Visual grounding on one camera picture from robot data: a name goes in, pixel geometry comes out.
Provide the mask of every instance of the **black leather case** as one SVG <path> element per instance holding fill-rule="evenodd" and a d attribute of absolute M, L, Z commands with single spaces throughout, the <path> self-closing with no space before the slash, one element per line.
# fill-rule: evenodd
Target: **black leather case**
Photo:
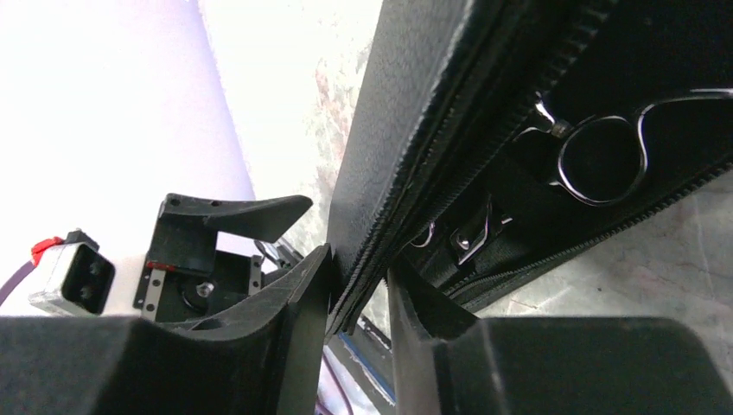
<path fill-rule="evenodd" d="M 538 95 L 577 123 L 680 90 L 733 88 L 731 22 L 723 1 L 385 0 L 331 203 L 341 296 L 329 330 L 354 323 L 395 260 L 477 309 L 729 169 L 728 103 L 693 126 L 660 118 L 654 164 L 666 167 L 607 208 L 545 186 L 527 168 L 541 146 L 512 138 Z M 451 235 L 481 220 L 488 195 L 515 221 L 459 266 Z M 410 246 L 430 223 L 431 243 Z"/>

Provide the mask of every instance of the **marble surface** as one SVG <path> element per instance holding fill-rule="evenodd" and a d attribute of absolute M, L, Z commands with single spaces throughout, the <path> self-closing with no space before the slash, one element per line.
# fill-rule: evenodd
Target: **marble surface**
<path fill-rule="evenodd" d="M 379 0 L 201 0 L 221 84 L 258 198 L 315 205 L 288 232 L 325 241 Z M 616 235 L 480 316 L 668 316 L 698 333 L 733 382 L 733 173 Z M 386 288 L 364 311 L 389 333 Z"/>

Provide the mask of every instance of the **zipper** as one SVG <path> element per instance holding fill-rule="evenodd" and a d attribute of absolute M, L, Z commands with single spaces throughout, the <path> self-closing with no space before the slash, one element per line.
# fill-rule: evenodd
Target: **zipper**
<path fill-rule="evenodd" d="M 692 179 L 692 182 L 685 185 L 681 190 L 674 192 L 673 194 L 667 196 L 667 198 L 664 198 L 662 201 L 659 201 L 656 204 L 652 205 L 649 209 L 647 209 L 643 213 L 637 214 L 636 216 L 632 217 L 631 219 L 626 220 L 625 222 L 621 223 L 618 227 L 615 227 L 611 229 L 610 231 L 607 231 L 606 233 L 598 235 L 595 238 L 588 239 L 581 244 L 564 249 L 563 251 L 560 251 L 560 252 L 556 252 L 552 255 L 542 258 L 541 260 L 532 262 L 529 265 L 521 266 L 511 271 L 504 271 L 504 272 L 487 275 L 483 277 L 482 276 L 468 276 L 464 278 L 462 281 L 454 284 L 452 287 L 450 287 L 449 289 L 447 289 L 444 292 L 446 293 L 446 295 L 449 298 L 457 299 L 458 297 L 468 294 L 472 291 L 481 291 L 482 295 L 479 295 L 478 297 L 472 297 L 472 299 L 469 302 L 462 304 L 466 308 L 470 308 L 472 304 L 480 303 L 483 298 L 489 296 L 490 294 L 496 291 L 500 291 L 502 288 L 512 283 L 512 279 L 502 284 L 498 284 L 497 286 L 495 286 L 488 292 L 483 292 L 484 291 L 482 288 L 483 285 L 487 283 L 491 283 L 491 282 L 496 282 L 497 280 L 500 280 L 502 278 L 511 277 L 515 274 L 532 271 L 533 269 L 541 265 L 545 265 L 556 259 L 561 259 L 563 257 L 570 256 L 575 253 L 579 253 L 594 245 L 597 245 L 598 243 L 603 242 L 604 240 L 616 235 L 617 233 L 624 231 L 626 229 L 629 229 L 630 227 L 639 224 L 640 222 L 654 216 L 655 214 L 661 212 L 662 210 L 669 208 L 672 204 L 688 196 L 695 190 L 703 187 L 708 182 L 715 180 L 716 178 L 718 178 L 719 176 L 721 176 L 722 174 L 724 174 L 725 172 L 727 172 L 730 169 L 733 169 L 733 162 L 731 160 L 726 160 L 724 162 L 721 162 L 717 166 L 712 167 L 710 169 L 712 171 L 703 173 L 702 177 Z"/>
<path fill-rule="evenodd" d="M 364 282 L 354 282 L 349 284 L 341 297 L 331 311 L 331 315 L 338 316 L 346 310 L 346 323 L 342 327 L 349 327 L 354 319 L 350 316 L 359 307 L 359 304 L 363 303 L 364 298 L 360 298 L 354 303 L 347 303 L 346 298 L 352 296 L 355 292 L 358 292 L 360 297 L 364 297 L 363 294 L 371 293 L 370 287 L 375 287 L 379 282 L 379 279 L 386 274 L 388 265 L 392 262 L 392 259 L 396 258 L 397 254 L 402 250 L 404 246 L 410 243 L 417 235 L 419 235 L 426 227 L 426 224 L 434 221 L 450 203 L 452 203 L 456 197 L 475 179 L 476 176 L 486 167 L 488 162 L 493 157 L 496 151 L 506 144 L 513 133 L 519 129 L 520 125 L 533 111 L 533 106 L 537 99 L 537 92 L 546 93 L 548 92 L 557 82 L 562 78 L 564 73 L 570 68 L 580 54 L 587 48 L 593 38 L 596 36 L 597 31 L 600 29 L 602 24 L 607 19 L 610 11 L 615 7 L 619 0 L 583 0 L 581 4 L 575 6 L 575 10 L 570 12 L 570 27 L 563 29 L 560 33 L 559 40 L 556 42 L 556 47 L 551 48 L 549 57 L 544 60 L 541 64 L 539 80 L 535 83 L 533 88 L 530 88 L 519 101 L 514 101 L 512 107 L 514 108 L 505 118 L 505 121 L 500 124 L 500 128 L 497 134 L 494 134 L 494 138 L 480 143 L 480 149 L 471 151 L 472 155 L 470 162 L 467 163 L 465 160 L 456 160 L 453 169 L 446 169 L 447 171 L 460 170 L 457 175 L 446 175 L 446 181 L 450 181 L 446 187 L 434 187 L 434 188 L 450 188 L 451 191 L 448 194 L 439 194 L 438 202 L 429 205 L 428 209 L 411 209 L 411 211 L 395 215 L 390 218 L 392 223 L 404 223 L 405 227 L 399 230 L 404 236 L 402 238 L 397 237 L 394 239 L 394 234 L 397 231 L 387 231 L 383 238 L 386 240 L 394 240 L 391 244 L 391 249 L 386 252 L 393 252 L 393 254 L 386 253 L 386 257 L 382 259 L 379 265 L 371 273 L 369 280 Z M 469 72 L 463 77 L 462 85 L 467 85 L 467 81 L 474 79 L 479 73 L 478 68 L 481 67 L 481 57 L 478 61 L 469 69 Z M 419 156 L 417 160 L 421 160 L 421 163 L 417 164 L 413 175 L 418 169 L 432 167 L 435 168 L 438 164 L 442 163 L 443 160 L 438 156 L 436 143 L 442 142 L 441 136 L 444 134 L 444 126 L 447 125 L 452 118 L 455 117 L 456 111 L 454 111 L 452 105 L 446 116 L 441 120 L 440 129 L 436 135 L 430 140 L 430 143 L 425 146 L 422 156 Z M 462 150 L 471 150 L 463 146 Z M 465 169 L 468 170 L 467 174 L 461 173 Z M 426 197 L 420 197 L 420 199 L 430 199 L 430 195 Z"/>

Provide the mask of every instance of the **zippered case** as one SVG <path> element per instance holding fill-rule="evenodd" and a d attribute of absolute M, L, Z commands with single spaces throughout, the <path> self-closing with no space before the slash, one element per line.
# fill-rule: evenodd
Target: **zippered case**
<path fill-rule="evenodd" d="M 395 261 L 478 310 L 733 167 L 732 22 L 725 1 L 385 0 L 329 330 Z"/>

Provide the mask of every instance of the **zipper teeth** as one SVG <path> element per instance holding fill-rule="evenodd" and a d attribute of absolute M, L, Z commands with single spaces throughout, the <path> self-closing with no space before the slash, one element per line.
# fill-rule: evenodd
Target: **zipper teeth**
<path fill-rule="evenodd" d="M 662 210 L 669 208 L 672 204 L 683 199 L 684 197 L 688 196 L 692 192 L 703 187 L 705 184 L 711 182 L 712 180 L 718 178 L 720 175 L 722 175 L 723 173 L 727 172 L 730 169 L 733 169 L 733 162 L 732 161 L 723 162 L 722 166 L 714 168 L 712 172 L 704 174 L 703 177 L 693 179 L 694 181 L 692 183 L 686 185 L 681 190 L 673 193 L 672 195 L 667 196 L 667 198 L 663 199 L 662 201 L 657 202 L 655 205 L 653 205 L 651 208 L 649 208 L 645 212 L 636 215 L 635 217 L 623 222 L 618 227 L 615 227 L 606 233 L 596 236 L 593 239 L 586 240 L 582 244 L 578 244 L 573 247 L 567 248 L 563 251 L 554 253 L 551 256 L 545 257 L 529 265 L 521 266 L 520 268 L 517 268 L 515 270 L 505 271 L 505 272 L 501 272 L 501 273 L 494 274 L 494 275 L 488 275 L 486 277 L 478 277 L 478 279 L 473 279 L 473 281 L 470 281 L 470 282 L 468 282 L 467 279 L 464 279 L 463 281 L 455 284 L 453 287 L 451 287 L 450 289 L 446 291 L 448 292 L 448 297 L 457 298 L 461 294 L 464 294 L 467 291 L 470 291 L 471 289 L 475 288 L 478 285 L 482 285 L 489 281 L 497 280 L 500 278 L 508 277 L 513 274 L 531 271 L 533 268 L 547 264 L 548 262 L 551 262 L 555 259 L 560 259 L 574 252 L 582 251 L 583 249 L 589 248 L 593 245 L 603 242 L 604 240 L 616 235 L 617 233 L 621 231 L 625 231 L 626 229 L 629 229 L 630 227 L 637 225 L 640 222 L 654 216 L 655 214 L 661 212 Z M 510 282 L 511 281 L 506 281 L 503 284 L 497 285 L 496 287 L 492 289 L 492 291 L 500 290 L 502 287 L 506 286 Z M 466 305 L 469 306 L 472 303 L 478 303 L 480 301 L 481 301 L 480 298 L 473 299 L 470 303 L 467 303 Z"/>
<path fill-rule="evenodd" d="M 523 94 L 519 102 L 513 105 L 513 109 L 505 116 L 505 121 L 500 123 L 493 137 L 477 151 L 473 151 L 474 156 L 470 160 L 459 166 L 457 173 L 452 175 L 457 177 L 458 181 L 451 183 L 451 186 L 443 187 L 449 188 L 449 192 L 439 195 L 437 201 L 426 209 L 425 220 L 419 222 L 421 229 L 426 223 L 436 220 L 486 168 L 501 147 L 515 136 L 527 117 L 534 111 L 537 93 L 547 94 L 560 81 L 596 37 L 598 30 L 617 3 L 618 0 L 594 0 L 578 7 L 571 18 L 570 27 L 561 35 L 561 40 L 552 50 L 551 56 L 545 60 L 544 68 L 536 83 Z M 408 234 L 417 233 L 421 229 L 412 229 Z"/>
<path fill-rule="evenodd" d="M 509 140 L 513 131 L 519 128 L 519 124 L 523 122 L 524 119 L 529 116 L 530 111 L 532 111 L 534 101 L 536 100 L 536 92 L 541 91 L 543 93 L 546 93 L 552 86 L 554 86 L 559 81 L 559 79 L 567 71 L 567 69 L 577 60 L 577 58 L 585 50 L 585 48 L 587 48 L 588 44 L 590 44 L 590 41 L 593 40 L 603 22 L 605 22 L 606 18 L 608 17 L 609 12 L 618 3 L 618 1 L 619 0 L 586 0 L 586 4 L 577 6 L 577 10 L 573 13 L 574 16 L 571 18 L 572 21 L 570 23 L 570 28 L 559 36 L 558 45 L 552 50 L 550 59 L 546 60 L 543 65 L 544 69 L 542 70 L 539 76 L 539 80 L 537 81 L 538 86 L 530 89 L 526 93 L 526 96 L 519 102 L 519 106 L 517 104 L 513 105 L 515 107 L 514 111 L 511 113 L 507 121 L 501 124 L 502 126 L 499 129 L 500 135 L 496 136 L 500 137 L 500 139 L 495 138 L 490 140 L 489 143 L 484 145 L 479 150 L 481 156 L 474 157 L 470 161 L 469 168 L 473 173 L 470 176 L 458 176 L 462 178 L 461 183 L 457 183 L 458 186 L 450 187 L 456 189 L 459 188 L 460 191 L 452 191 L 446 197 L 441 197 L 439 199 L 440 202 L 436 204 L 440 207 L 439 210 L 431 209 L 428 211 L 434 212 L 433 215 L 428 216 L 428 218 L 432 219 L 426 218 L 426 220 L 420 220 L 419 223 L 425 224 L 430 222 L 431 220 L 434 220 L 442 211 L 445 210 L 445 208 L 453 200 L 456 199 L 461 191 L 465 189 L 471 181 L 473 181 L 475 176 L 477 176 L 478 173 L 486 167 L 486 164 L 490 160 L 490 158 L 487 157 L 486 154 L 493 155 L 496 151 L 499 150 L 499 148 L 503 144 L 505 144 Z M 412 232 L 408 232 L 407 234 L 414 234 L 419 230 L 421 229 L 412 230 Z M 409 241 L 409 239 L 400 241 L 398 243 L 399 249 L 401 249 L 403 245 L 409 243 Z M 384 275 L 387 266 L 388 264 L 379 265 L 375 269 L 374 275 Z M 360 301 L 357 301 L 354 303 L 354 305 L 351 306 L 351 310 L 348 311 L 349 314 L 353 312 L 353 308 L 356 307 L 356 304 L 358 304 L 359 302 Z M 344 306 L 346 306 L 346 304 L 342 304 L 341 306 L 337 304 L 332 313 L 341 313 L 341 310 Z"/>

